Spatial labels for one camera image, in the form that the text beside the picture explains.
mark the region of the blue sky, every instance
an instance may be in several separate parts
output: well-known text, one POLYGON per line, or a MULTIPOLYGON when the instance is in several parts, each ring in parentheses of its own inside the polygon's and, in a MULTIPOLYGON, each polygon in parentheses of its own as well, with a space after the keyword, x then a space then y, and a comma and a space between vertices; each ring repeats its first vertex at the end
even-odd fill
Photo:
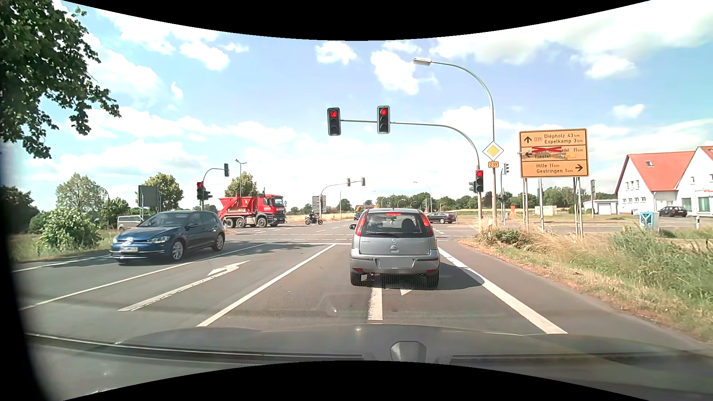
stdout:
MULTIPOLYGON (((61 127, 46 141, 53 158, 33 160, 19 144, 4 146, 12 163, 4 179, 32 191, 44 210, 74 172, 131 205, 137 185, 170 173, 184 190, 181 206, 192 207, 205 170, 230 163, 236 176, 236 158, 290 207, 361 177, 367 187, 342 190, 352 204, 426 185, 437 198, 472 195, 475 153, 446 128, 392 126, 378 135, 371 124, 343 123, 340 137, 327 135, 329 107, 340 107, 342 118, 373 120, 376 107, 388 105, 394 121, 455 126, 482 151, 491 137, 486 92, 457 68, 413 65, 420 56, 465 66, 490 89, 496 142, 505 150, 498 160, 511 164, 506 191, 522 188, 519 131, 587 128, 590 177, 598 191, 613 192, 627 153, 713 144, 713 3, 669 4, 485 34, 368 42, 223 33, 83 6, 86 40, 103 61, 90 72, 112 90, 123 117, 94 111, 92 133, 79 138, 66 111, 43 105, 61 127)), ((213 171, 205 182, 218 204, 230 178, 213 171)), ((567 184, 544 180, 545 187, 567 184)), ((325 194, 338 204, 339 187, 325 194)))

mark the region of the silver car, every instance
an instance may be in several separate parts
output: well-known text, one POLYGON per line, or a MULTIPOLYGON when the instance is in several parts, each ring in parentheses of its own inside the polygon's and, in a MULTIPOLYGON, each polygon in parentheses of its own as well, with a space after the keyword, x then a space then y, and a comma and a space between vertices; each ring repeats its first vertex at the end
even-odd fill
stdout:
POLYGON ((375 274, 425 275, 438 287, 440 255, 434 229, 417 209, 373 208, 362 213, 349 251, 352 285, 362 285, 375 274))

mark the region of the blue car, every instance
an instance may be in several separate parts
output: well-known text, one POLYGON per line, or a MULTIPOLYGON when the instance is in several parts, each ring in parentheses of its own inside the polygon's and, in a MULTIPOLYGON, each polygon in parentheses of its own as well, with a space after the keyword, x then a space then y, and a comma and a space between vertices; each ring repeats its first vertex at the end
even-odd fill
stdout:
POLYGON ((186 250, 211 247, 219 252, 225 230, 210 211, 176 210, 156 213, 114 238, 109 253, 117 261, 163 258, 177 262, 186 250))

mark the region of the red truck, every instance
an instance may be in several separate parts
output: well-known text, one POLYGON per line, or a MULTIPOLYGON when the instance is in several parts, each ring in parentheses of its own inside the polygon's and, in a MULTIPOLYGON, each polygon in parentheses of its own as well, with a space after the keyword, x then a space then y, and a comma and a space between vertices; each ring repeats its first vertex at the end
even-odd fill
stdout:
POLYGON ((268 224, 277 227, 285 222, 285 202, 281 195, 258 194, 258 196, 238 196, 220 198, 223 209, 218 217, 227 228, 263 228, 268 224))

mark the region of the tire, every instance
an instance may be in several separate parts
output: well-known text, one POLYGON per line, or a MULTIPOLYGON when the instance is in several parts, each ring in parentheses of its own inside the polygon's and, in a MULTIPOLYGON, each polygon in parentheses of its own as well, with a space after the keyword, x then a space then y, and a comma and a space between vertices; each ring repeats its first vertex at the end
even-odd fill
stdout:
POLYGON ((173 244, 171 244, 171 248, 168 252, 168 260, 178 262, 183 259, 183 256, 185 255, 185 244, 181 240, 175 240, 173 241, 173 244))
POLYGON ((220 252, 224 245, 225 245, 225 236, 223 236, 223 234, 218 234, 217 237, 215 237, 215 242, 211 246, 211 249, 213 249, 215 252, 220 252))

